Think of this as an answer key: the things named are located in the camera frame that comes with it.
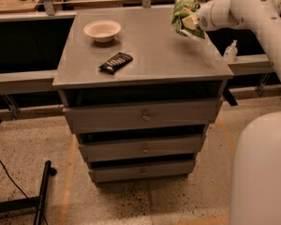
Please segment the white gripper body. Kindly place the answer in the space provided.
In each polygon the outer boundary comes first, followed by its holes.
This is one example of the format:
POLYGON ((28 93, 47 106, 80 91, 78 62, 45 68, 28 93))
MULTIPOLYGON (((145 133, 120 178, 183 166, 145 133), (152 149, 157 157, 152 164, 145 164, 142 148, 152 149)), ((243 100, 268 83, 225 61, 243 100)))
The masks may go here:
POLYGON ((215 26, 212 20, 212 9, 214 3, 208 2, 200 6, 197 10, 199 27, 204 31, 214 31, 215 26))

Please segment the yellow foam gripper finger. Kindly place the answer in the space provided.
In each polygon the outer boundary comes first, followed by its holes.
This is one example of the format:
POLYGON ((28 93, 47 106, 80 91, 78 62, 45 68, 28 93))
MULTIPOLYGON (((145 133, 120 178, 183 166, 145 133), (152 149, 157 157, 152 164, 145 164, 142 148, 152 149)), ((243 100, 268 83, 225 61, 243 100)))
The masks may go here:
POLYGON ((187 17, 183 18, 182 22, 184 27, 188 29, 196 30, 199 28, 198 16, 196 13, 192 13, 187 17))

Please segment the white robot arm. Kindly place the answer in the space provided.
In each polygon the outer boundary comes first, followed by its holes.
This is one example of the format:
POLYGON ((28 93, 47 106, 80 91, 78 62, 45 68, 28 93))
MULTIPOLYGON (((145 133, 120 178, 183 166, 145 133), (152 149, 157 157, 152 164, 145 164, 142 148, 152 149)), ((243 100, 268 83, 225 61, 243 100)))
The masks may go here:
MULTIPOLYGON (((281 82, 281 2, 213 0, 200 5, 194 25, 251 30, 281 82)), ((232 171, 229 225, 281 225, 281 112, 249 123, 237 143, 232 171)))

